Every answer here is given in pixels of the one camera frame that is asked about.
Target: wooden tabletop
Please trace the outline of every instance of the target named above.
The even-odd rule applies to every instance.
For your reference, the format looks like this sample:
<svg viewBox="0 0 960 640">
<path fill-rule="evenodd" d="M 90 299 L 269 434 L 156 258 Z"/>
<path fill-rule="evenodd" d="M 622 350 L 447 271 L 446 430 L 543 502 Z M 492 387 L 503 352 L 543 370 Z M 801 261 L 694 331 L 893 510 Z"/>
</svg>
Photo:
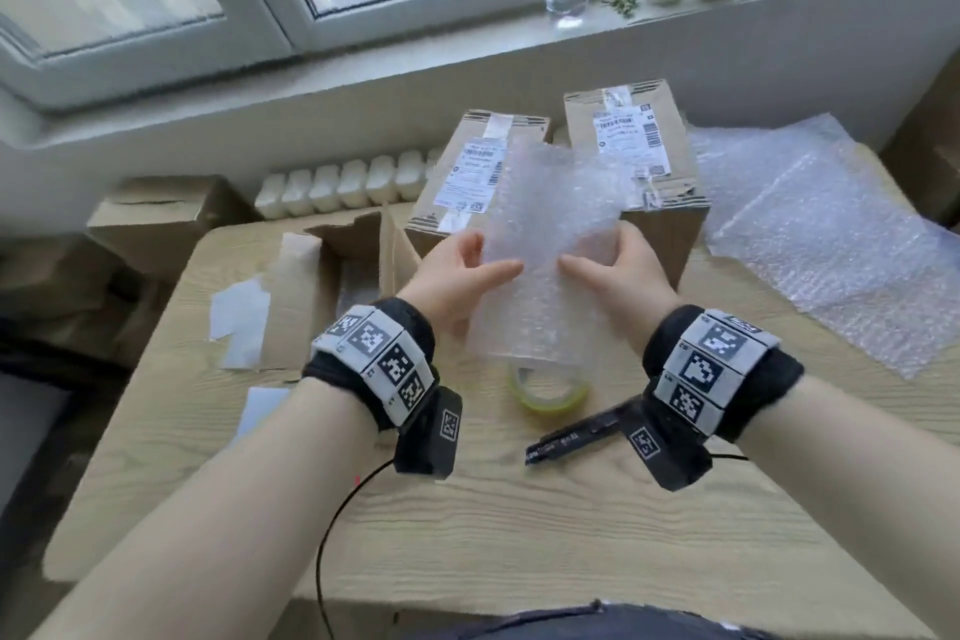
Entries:
<svg viewBox="0 0 960 640">
<path fill-rule="evenodd" d="M 392 214 L 403 222 L 409 211 Z M 283 232 L 356 213 L 222 228 L 203 239 L 50 542 L 48 578 L 88 573 L 227 445 L 247 388 L 282 377 L 217 368 L 225 345 L 208 342 L 210 296 L 263 271 Z M 701 247 L 680 293 L 763 325 L 808 372 L 960 444 L 960 346 L 906 381 Z M 388 472 L 357 496 L 324 556 L 330 602 L 502 614 L 599 597 L 789 636 L 931 636 L 752 464 L 717 460 L 676 494 L 659 489 L 620 439 L 525 468 L 524 446 L 556 423 L 517 404 L 502 367 L 449 341 L 436 363 L 463 396 L 456 470 L 437 483 Z M 618 403 L 645 382 L 624 348 L 606 360 L 585 409 Z M 297 595 L 313 596 L 312 573 Z"/>
</svg>

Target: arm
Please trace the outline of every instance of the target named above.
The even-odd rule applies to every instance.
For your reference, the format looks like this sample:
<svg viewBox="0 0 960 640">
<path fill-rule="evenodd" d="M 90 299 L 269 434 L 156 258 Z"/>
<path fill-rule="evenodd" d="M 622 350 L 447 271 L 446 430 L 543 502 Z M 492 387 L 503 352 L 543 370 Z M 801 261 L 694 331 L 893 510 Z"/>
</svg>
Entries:
<svg viewBox="0 0 960 640">
<path fill-rule="evenodd" d="M 594 291 L 640 357 L 684 303 L 628 223 L 613 266 L 563 256 L 559 267 Z M 957 634 L 960 449 L 810 376 L 737 445 L 934 633 Z"/>
<path fill-rule="evenodd" d="M 476 231 L 451 236 L 400 293 L 435 332 L 454 329 L 523 270 L 519 261 L 480 265 L 482 246 Z M 376 438 L 354 394 L 302 379 L 140 522 L 34 639 L 266 637 Z"/>
</svg>

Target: person's right hand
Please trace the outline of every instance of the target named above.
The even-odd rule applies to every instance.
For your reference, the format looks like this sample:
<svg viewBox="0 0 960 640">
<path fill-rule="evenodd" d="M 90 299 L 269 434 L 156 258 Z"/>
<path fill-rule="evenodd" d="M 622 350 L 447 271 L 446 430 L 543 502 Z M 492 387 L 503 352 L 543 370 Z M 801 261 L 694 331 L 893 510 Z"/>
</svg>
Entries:
<svg viewBox="0 0 960 640">
<path fill-rule="evenodd" d="M 613 265 L 567 254 L 559 257 L 559 270 L 597 295 L 613 326 L 643 357 L 654 331 L 684 302 L 667 282 L 660 259 L 637 226 L 621 220 L 616 235 Z"/>
</svg>

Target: person's right arm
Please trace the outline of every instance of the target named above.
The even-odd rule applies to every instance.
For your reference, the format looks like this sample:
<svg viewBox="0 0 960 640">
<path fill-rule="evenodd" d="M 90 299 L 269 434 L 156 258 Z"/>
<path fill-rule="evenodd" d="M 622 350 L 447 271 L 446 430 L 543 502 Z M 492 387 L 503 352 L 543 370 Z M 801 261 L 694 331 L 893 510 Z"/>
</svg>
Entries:
<svg viewBox="0 0 960 640">
<path fill-rule="evenodd" d="M 613 266 L 559 265 L 642 357 L 684 302 L 640 231 L 619 227 Z M 812 376 L 753 417 L 737 445 L 931 631 L 960 636 L 960 449 Z"/>
</svg>

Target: wire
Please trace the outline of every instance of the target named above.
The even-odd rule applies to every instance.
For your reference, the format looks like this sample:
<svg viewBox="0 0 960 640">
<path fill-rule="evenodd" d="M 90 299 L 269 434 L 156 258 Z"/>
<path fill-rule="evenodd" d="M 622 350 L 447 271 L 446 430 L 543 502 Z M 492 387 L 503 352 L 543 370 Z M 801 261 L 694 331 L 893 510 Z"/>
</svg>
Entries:
<svg viewBox="0 0 960 640">
<path fill-rule="evenodd" d="M 340 504 L 340 507 L 337 508 L 337 512 L 333 514 L 333 518 L 330 519 L 330 525 L 326 528 L 326 533 L 323 535 L 323 538 L 319 540 L 319 548 L 317 549 L 317 564 L 314 567 L 314 579 L 316 580 L 317 585 L 317 605 L 319 607 L 319 616 L 323 620 L 323 625 L 326 627 L 326 634 L 329 635 L 330 640 L 334 640 L 333 628 L 330 626 L 330 618 L 327 616 L 327 609 L 324 607 L 324 593 L 320 588 L 320 562 L 324 558 L 324 547 L 327 546 L 327 540 L 330 538 L 330 532 L 333 531 L 333 525 L 337 523 L 337 517 L 343 512 L 347 507 L 347 504 L 351 502 L 354 496 L 360 492 L 360 489 L 363 489 L 370 481 L 374 479 L 383 469 L 387 468 L 394 464 L 394 460 L 391 458 L 383 465 L 374 468 L 373 471 L 367 475 L 363 480 L 354 486 L 354 489 L 350 491 L 346 498 L 343 499 L 343 503 Z"/>
</svg>

